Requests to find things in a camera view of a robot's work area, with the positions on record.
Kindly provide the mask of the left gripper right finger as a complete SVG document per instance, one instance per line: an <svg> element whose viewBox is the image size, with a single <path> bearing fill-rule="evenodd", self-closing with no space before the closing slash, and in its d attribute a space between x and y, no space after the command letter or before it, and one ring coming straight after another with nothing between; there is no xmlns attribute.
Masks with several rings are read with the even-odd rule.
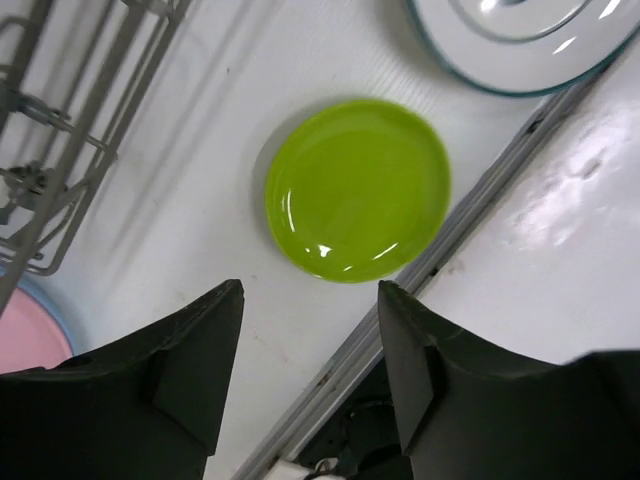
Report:
<svg viewBox="0 0 640 480"><path fill-rule="evenodd" d="M563 365L500 347L378 287L378 321L403 453L417 479L635 479L639 354Z"/></svg>

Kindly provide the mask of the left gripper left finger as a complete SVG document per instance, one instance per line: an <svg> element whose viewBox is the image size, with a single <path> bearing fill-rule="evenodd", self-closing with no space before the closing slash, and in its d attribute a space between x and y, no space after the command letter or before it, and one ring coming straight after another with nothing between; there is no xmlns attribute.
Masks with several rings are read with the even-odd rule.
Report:
<svg viewBox="0 0 640 480"><path fill-rule="evenodd" d="M1 378L5 479L200 479L244 310L229 279L117 341Z"/></svg>

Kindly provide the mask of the green plastic plate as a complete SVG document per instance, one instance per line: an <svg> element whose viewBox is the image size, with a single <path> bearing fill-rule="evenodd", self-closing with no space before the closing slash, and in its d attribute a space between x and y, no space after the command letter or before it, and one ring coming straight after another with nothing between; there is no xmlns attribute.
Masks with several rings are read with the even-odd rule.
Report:
<svg viewBox="0 0 640 480"><path fill-rule="evenodd" d="M274 152L264 211L282 255L338 283L386 277L436 238L452 196L439 132L388 100L339 102L310 115Z"/></svg>

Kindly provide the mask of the white plate with grey pattern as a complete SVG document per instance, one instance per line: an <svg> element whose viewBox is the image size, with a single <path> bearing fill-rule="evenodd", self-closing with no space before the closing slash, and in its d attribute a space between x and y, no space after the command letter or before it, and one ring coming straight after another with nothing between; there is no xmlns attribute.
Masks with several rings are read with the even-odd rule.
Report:
<svg viewBox="0 0 640 480"><path fill-rule="evenodd" d="M598 72L639 32L636 1L410 1L421 40L463 82L547 95Z"/></svg>

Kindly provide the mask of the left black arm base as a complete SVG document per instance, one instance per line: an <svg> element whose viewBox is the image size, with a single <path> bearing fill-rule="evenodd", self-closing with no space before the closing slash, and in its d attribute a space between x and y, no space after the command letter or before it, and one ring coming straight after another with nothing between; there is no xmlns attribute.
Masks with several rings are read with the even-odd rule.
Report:
<svg viewBox="0 0 640 480"><path fill-rule="evenodd" d="M406 480L386 362L380 360L295 458L310 479Z"/></svg>

